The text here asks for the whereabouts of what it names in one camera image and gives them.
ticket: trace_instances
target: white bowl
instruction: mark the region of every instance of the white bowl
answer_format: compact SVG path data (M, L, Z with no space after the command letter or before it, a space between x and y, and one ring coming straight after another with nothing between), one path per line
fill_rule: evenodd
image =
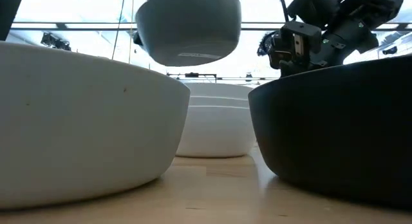
M177 156L234 157L256 142L250 111L244 107L189 106Z
M248 94L253 90L247 86L219 83L186 83L191 89L191 96L225 97L248 99Z
M191 96L189 106L234 106L249 108L249 101L244 98Z
M0 42L0 209L92 198L170 166L189 89L103 58Z

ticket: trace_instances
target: ceramic bowl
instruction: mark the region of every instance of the ceramic bowl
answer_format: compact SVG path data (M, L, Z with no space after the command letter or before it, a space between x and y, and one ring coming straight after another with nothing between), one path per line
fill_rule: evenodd
M135 16L145 51L164 66L220 60L238 45L239 0L148 0Z
M0 42L0 209L83 200L170 166L190 91L165 75Z
M176 154L200 158L243 156L255 142L249 108L189 106Z
M269 168L302 188L412 207L412 56L284 77L249 94Z

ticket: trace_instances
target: wooden surface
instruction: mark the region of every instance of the wooden surface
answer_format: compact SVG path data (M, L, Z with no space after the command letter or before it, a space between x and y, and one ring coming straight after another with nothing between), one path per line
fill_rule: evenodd
M159 180L121 194L0 212L0 224L16 223L379 224L412 223L412 214L339 201L291 187L269 171L255 147L250 156L241 158L176 158Z

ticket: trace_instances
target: black bowl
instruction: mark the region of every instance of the black bowl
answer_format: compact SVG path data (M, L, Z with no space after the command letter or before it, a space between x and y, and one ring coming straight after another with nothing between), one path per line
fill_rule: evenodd
M249 93L263 158L317 192L412 207L412 56L292 75Z

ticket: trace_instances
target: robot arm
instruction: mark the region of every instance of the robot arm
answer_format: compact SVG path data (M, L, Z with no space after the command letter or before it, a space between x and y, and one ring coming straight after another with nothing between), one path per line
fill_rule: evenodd
M266 37L270 65L289 76L336 66L353 51L364 53L379 43L371 30L392 20L403 0L294 0L287 9L294 19Z

